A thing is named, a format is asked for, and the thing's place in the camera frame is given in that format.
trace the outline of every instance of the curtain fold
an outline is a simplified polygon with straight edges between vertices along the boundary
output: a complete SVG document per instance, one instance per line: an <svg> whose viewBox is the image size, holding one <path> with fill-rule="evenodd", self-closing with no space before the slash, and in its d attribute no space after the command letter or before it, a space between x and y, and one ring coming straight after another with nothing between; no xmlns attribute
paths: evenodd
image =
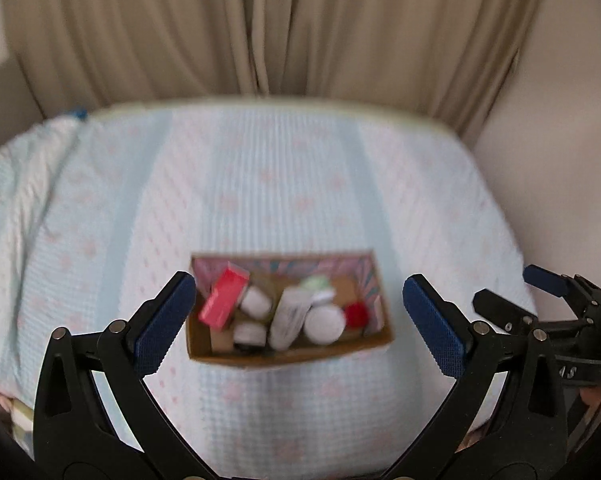
<svg viewBox="0 0 601 480"><path fill-rule="evenodd" d="M292 94L479 132L539 0L5 0L48 115L76 105Z"/></svg>

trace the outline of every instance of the red box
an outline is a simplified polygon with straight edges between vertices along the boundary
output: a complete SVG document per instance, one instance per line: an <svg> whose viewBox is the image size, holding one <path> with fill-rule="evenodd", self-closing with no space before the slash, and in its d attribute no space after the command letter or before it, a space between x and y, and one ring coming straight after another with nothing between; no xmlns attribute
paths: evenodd
<svg viewBox="0 0 601 480"><path fill-rule="evenodd" d="M230 264L213 286L198 319L213 330L222 330L248 283L249 273Z"/></svg>

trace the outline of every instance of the metal screw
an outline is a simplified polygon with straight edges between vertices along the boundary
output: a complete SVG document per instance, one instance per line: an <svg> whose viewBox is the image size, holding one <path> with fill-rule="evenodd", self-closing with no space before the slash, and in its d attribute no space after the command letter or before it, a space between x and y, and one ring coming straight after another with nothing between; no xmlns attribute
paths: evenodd
<svg viewBox="0 0 601 480"><path fill-rule="evenodd" d="M54 332L52 332L52 338L56 341L58 339L63 339L67 335L67 329L65 327L59 326Z"/></svg>
<svg viewBox="0 0 601 480"><path fill-rule="evenodd" d="M127 323L125 323L122 319L117 319L116 321L112 321L109 323L109 332L114 334L120 333L125 330Z"/></svg>
<svg viewBox="0 0 601 480"><path fill-rule="evenodd" d="M485 335L489 333L489 325L484 321L476 321L474 323L474 330L480 335Z"/></svg>
<svg viewBox="0 0 601 480"><path fill-rule="evenodd" d="M544 330L541 330L539 328L536 328L536 330L534 330L534 337L538 341L544 341L545 339L547 339L547 332L545 332Z"/></svg>

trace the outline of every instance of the red cap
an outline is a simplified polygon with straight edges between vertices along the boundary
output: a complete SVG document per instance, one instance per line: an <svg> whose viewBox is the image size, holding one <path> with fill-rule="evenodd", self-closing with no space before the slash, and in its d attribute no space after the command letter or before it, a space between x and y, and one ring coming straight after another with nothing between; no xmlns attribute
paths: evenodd
<svg viewBox="0 0 601 480"><path fill-rule="evenodd" d="M230 265L213 286L198 319L214 330L222 330L248 283L249 273Z"/></svg>
<svg viewBox="0 0 601 480"><path fill-rule="evenodd" d="M369 322L367 305L362 301L352 303L344 308L344 317L347 320L347 328L364 328Z"/></svg>

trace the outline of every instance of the bed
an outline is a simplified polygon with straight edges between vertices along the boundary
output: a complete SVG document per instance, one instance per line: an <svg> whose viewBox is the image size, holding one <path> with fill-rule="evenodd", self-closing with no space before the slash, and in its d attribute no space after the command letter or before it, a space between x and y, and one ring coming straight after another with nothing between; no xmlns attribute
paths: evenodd
<svg viewBox="0 0 601 480"><path fill-rule="evenodd" d="M214 99L34 126L0 148L0 392L19 401L21 440L57 326L96 332L129 318L192 253L353 250L375 252L390 346L247 371L190 361L180 333L147 378L219 475L331 478L391 464L453 384L402 307L404 279L424 274L471 320L482 288L535 312L502 212L445 126L382 108Z"/></svg>

